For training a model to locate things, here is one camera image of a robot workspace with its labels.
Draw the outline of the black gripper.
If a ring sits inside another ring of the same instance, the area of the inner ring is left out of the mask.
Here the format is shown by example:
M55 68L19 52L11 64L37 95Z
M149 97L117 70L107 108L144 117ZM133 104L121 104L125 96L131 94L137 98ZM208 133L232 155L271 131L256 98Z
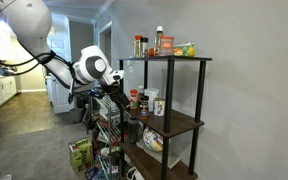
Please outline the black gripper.
M102 99L104 96L113 97L114 102L120 108L128 108L130 102L127 96L122 93L121 85L118 82L114 82L111 85L99 85L91 89L91 96Z

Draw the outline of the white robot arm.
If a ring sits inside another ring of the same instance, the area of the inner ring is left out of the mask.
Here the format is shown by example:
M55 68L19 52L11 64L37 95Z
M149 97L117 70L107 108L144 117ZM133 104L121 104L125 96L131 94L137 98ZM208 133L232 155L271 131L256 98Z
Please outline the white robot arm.
M98 92L92 95L101 99L108 95L119 107L126 110L130 101L118 83L123 70L113 70L103 51L96 45L81 50L79 60L70 63L59 57L47 44L52 18L43 0L0 0L0 18L6 22L20 45L49 70L62 86L69 90L68 102L75 94L98 81Z

